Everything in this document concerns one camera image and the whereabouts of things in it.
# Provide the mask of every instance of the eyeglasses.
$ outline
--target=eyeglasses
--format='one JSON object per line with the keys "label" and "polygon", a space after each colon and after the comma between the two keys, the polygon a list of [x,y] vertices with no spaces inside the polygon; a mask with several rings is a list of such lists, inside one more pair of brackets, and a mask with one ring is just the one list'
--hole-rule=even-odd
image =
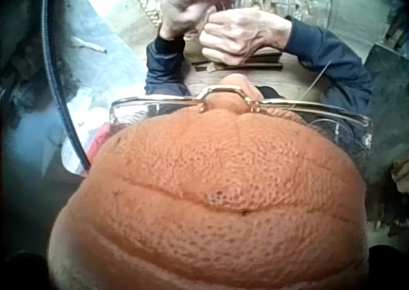
{"label": "eyeglasses", "polygon": [[[266,112],[270,109],[284,109],[294,112],[301,116],[309,126],[320,131],[321,134],[348,153],[350,153],[351,148],[357,148],[359,152],[371,148],[373,126],[371,119],[367,116],[316,102],[281,98],[251,100],[238,86],[209,86],[197,96],[144,95],[117,100],[112,103],[109,111],[110,123],[111,126],[125,122],[129,125],[142,118],[163,114],[159,110],[164,106],[173,111],[182,107],[201,105],[201,111],[205,111],[205,98],[212,93],[235,93],[243,98],[249,106],[250,112]],[[144,114],[144,116],[132,117],[136,113]]]}

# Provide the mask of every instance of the person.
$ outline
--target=person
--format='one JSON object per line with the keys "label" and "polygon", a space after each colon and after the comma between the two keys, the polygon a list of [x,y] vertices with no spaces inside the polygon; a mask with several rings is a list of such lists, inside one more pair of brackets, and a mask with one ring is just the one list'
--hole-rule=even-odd
{"label": "person", "polygon": [[146,49],[143,98],[160,107],[103,145],[59,214],[48,251],[58,289],[362,289],[367,282],[365,184],[350,154],[317,125],[365,121],[369,74],[330,31],[228,9],[211,14],[201,33],[206,57],[237,65],[273,47],[308,70],[327,67],[332,87],[322,104],[280,108],[286,100],[275,90],[232,74],[187,98],[183,35],[220,3],[231,8],[234,0],[164,4]]}

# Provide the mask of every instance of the floor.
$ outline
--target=floor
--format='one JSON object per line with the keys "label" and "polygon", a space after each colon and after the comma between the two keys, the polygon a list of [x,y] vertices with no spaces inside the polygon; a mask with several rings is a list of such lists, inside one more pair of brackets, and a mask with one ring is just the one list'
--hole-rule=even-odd
{"label": "floor", "polygon": [[[337,20],[331,21],[330,28],[366,58],[387,27],[387,9],[393,0],[338,1]],[[108,56],[85,49],[61,51],[82,85],[91,86],[96,95],[115,84],[143,86],[143,60],[134,58],[132,50],[95,15],[87,0],[61,4],[60,10],[72,21],[64,24],[67,34],[96,41],[109,50]],[[364,12],[364,17],[357,12]],[[63,132],[55,106],[23,114],[19,122],[12,111],[2,110],[1,116],[3,254],[7,257],[25,250],[44,255],[52,223],[82,178],[61,165],[58,140]],[[400,247],[400,238],[390,240],[384,232],[372,234],[370,243]]]}

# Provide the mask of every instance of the nose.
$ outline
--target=nose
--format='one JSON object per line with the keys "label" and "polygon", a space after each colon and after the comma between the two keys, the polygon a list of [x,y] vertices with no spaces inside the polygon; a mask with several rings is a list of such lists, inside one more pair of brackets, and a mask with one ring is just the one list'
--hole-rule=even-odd
{"label": "nose", "polygon": [[[251,100],[262,100],[263,95],[253,86],[250,80],[242,74],[231,74],[224,77],[220,85],[239,86]],[[243,114],[249,111],[249,106],[245,100],[234,93],[212,93],[206,98],[207,110],[227,109],[236,114]]]}

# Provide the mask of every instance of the cable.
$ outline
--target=cable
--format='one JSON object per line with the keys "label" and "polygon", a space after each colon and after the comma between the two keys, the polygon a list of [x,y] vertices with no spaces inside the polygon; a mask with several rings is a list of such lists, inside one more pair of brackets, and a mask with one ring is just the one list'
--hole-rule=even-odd
{"label": "cable", "polygon": [[54,42],[52,40],[53,14],[54,0],[43,0],[42,41],[45,73],[47,74],[47,80],[49,82],[52,96],[57,103],[58,113],[63,122],[67,137],[71,141],[71,145],[77,154],[82,167],[88,172],[91,164],[78,138],[74,124],[72,123],[70,111],[68,110],[65,101],[61,79],[56,71],[56,54],[54,52]]}

